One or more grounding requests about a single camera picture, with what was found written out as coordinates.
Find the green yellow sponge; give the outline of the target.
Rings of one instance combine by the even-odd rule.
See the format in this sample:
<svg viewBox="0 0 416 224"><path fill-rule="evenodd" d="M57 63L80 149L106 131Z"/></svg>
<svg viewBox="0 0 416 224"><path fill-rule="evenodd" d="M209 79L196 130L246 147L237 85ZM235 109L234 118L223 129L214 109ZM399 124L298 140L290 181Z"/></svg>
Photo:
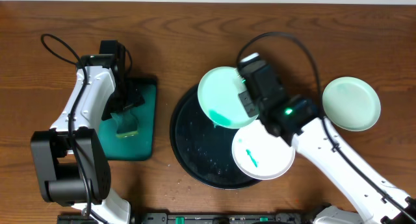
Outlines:
<svg viewBox="0 0 416 224"><path fill-rule="evenodd" d="M138 134L138 119L130 110L120 113L112 113L112 119L116 122L116 137L126 138Z"/></svg>

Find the pale green plate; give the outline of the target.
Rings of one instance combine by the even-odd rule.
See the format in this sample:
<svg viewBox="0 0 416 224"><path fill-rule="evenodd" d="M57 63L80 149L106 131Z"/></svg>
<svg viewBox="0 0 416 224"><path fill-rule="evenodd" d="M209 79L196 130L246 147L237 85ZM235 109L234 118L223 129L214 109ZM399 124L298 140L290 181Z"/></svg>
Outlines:
<svg viewBox="0 0 416 224"><path fill-rule="evenodd" d="M239 129L258 117L255 110L248 113L239 97L246 90L236 68L221 66L208 71L201 78L197 97L203 113L215 125Z"/></svg>

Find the white plate with green stain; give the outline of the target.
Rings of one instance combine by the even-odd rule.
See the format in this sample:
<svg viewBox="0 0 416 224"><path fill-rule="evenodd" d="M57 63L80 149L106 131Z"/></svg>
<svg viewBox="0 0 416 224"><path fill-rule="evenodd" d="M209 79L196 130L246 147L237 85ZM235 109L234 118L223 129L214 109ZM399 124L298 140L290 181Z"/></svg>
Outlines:
<svg viewBox="0 0 416 224"><path fill-rule="evenodd" d="M296 151L280 138L269 134L259 120L239 129L231 152L237 167L257 180L272 180L292 166Z"/></svg>

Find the mint plate with green smear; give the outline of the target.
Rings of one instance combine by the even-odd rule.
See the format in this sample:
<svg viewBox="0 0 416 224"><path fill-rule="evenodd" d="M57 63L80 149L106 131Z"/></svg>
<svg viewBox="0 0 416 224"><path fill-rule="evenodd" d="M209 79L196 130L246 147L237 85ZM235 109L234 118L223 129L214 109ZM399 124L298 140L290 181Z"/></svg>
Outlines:
<svg viewBox="0 0 416 224"><path fill-rule="evenodd" d="M332 123L355 132L373 127L382 109L375 90L355 77L340 77L331 81L323 91L322 105Z"/></svg>

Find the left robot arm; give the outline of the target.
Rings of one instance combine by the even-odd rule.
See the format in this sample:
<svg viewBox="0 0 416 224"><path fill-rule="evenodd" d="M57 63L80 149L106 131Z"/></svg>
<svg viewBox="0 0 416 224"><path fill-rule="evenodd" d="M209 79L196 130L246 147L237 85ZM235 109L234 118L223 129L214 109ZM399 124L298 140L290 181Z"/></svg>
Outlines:
<svg viewBox="0 0 416 224"><path fill-rule="evenodd" d="M125 56L86 55L76 63L77 81L62 114L31 137L31 153L44 201L80 210L68 223L132 223L131 205L111 187L111 169L98 136L99 125L140 101L130 101Z"/></svg>

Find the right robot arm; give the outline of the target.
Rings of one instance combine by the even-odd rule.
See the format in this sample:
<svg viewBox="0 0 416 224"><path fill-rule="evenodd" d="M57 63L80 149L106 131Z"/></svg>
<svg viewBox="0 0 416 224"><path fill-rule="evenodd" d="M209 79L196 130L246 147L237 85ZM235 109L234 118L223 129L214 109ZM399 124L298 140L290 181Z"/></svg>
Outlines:
<svg viewBox="0 0 416 224"><path fill-rule="evenodd" d="M325 208L314 223L414 223L415 199L383 178L334 129L317 106L283 88L272 97L251 90L239 93L247 113L259 119L240 128L232 143L236 165L259 180L275 179L296 154L312 162L352 203L356 212Z"/></svg>

